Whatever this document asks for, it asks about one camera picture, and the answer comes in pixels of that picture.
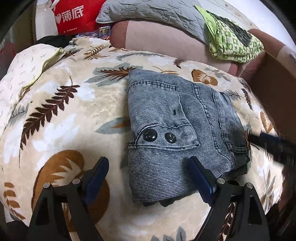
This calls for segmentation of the grey denim pants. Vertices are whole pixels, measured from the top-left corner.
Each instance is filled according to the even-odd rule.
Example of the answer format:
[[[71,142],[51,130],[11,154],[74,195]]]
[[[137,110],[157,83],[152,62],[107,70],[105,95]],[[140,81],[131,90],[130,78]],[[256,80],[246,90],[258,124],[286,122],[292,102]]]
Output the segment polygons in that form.
[[[128,75],[129,186],[134,202],[169,205],[196,192],[188,160],[217,178],[247,173],[243,125],[227,94],[172,74]]]

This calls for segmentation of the brown cardboard box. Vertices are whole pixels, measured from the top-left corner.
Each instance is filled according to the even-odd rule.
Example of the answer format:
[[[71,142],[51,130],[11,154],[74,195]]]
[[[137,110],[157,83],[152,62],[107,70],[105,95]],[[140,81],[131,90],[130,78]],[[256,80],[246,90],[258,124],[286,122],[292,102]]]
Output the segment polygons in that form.
[[[295,143],[295,78],[273,56],[263,52],[240,75],[263,106],[275,131]]]

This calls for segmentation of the cream leaf-print blanket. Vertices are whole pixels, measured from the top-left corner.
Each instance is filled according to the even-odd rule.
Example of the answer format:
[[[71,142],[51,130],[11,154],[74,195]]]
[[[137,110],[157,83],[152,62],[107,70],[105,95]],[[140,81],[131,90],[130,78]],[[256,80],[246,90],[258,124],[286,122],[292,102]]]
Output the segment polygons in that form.
[[[1,203],[28,226],[43,184],[80,178],[105,156],[110,169],[90,214],[105,240],[192,240],[209,206],[195,193],[168,207],[132,201],[127,159],[128,73],[177,75],[229,95],[248,133],[275,134],[247,83],[201,62],[76,38],[24,93],[1,132]]]

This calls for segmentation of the green patterned cloth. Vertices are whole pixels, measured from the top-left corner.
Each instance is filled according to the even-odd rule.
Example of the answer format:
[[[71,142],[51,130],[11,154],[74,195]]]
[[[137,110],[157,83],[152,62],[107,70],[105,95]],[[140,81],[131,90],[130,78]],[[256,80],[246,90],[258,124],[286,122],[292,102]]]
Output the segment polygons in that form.
[[[217,59],[247,63],[264,51],[264,45],[236,22],[195,5],[205,21],[209,52]]]

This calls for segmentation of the white embroidered cushion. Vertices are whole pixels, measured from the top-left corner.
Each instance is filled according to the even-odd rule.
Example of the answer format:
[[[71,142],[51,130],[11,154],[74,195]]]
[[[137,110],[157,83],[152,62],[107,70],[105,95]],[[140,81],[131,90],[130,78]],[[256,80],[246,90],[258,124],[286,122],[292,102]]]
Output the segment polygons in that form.
[[[1,79],[1,132],[26,90],[65,54],[63,48],[46,44],[33,45],[16,54],[7,74]]]

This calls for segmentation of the pink and maroon bolster pillow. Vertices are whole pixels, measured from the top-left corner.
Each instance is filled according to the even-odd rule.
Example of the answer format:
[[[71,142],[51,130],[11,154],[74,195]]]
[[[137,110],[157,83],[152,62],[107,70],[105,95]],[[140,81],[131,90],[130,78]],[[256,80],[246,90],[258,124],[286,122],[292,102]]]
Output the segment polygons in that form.
[[[247,64],[239,64],[214,58],[208,46],[174,27],[156,22],[127,20],[115,23],[111,29],[111,44],[116,48],[149,51],[179,60],[197,61],[213,66],[234,76],[252,75],[263,62],[264,54],[270,54],[285,68],[293,69],[294,52],[278,39],[258,29],[250,29],[264,44],[264,52]]]

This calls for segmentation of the grey quilted pillow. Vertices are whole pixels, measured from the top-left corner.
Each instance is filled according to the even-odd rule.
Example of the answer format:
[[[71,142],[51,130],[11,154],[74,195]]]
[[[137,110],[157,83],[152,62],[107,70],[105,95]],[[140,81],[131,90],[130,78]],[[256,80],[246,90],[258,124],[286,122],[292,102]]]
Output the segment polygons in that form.
[[[131,19],[155,21],[183,30],[207,45],[205,21],[195,6],[200,6],[199,1],[106,1],[96,22],[110,24]]]

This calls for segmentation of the red and white bag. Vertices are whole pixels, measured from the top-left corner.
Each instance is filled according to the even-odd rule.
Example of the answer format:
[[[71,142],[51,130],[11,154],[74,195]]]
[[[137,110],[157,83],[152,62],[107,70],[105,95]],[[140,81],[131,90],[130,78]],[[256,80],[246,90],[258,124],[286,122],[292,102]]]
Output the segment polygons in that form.
[[[36,39],[97,30],[101,25],[96,22],[96,18],[104,3],[101,0],[37,1]]]

